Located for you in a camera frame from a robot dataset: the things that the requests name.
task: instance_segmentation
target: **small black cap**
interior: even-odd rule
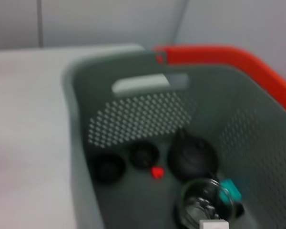
[[[130,146],[130,162],[139,169],[149,169],[159,160],[159,150],[148,142],[137,142]]]

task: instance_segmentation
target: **glass jar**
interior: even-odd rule
[[[188,229],[199,229],[203,219],[235,218],[235,203],[229,191],[212,179],[195,179],[186,183],[177,202],[177,219]]]

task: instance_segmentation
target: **red object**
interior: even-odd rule
[[[286,81],[248,52],[229,46],[183,45],[158,47],[156,51],[166,53],[169,65],[227,64],[234,66],[250,76],[286,109]]]
[[[160,179],[164,176],[164,169],[162,167],[152,167],[151,173],[153,178]]]
[[[164,62],[164,58],[162,55],[158,54],[156,55],[156,60],[158,63],[162,64]]]

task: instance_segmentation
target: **white table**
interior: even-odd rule
[[[61,78],[84,57],[138,45],[0,52],[0,229],[76,228]]]

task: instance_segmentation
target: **gray wall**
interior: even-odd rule
[[[286,78],[286,0],[191,0],[176,42],[240,46]]]
[[[0,0],[0,49],[38,46],[35,0]]]
[[[172,43],[186,0],[42,0],[45,47]]]
[[[0,0],[0,49],[172,43],[188,0]]]

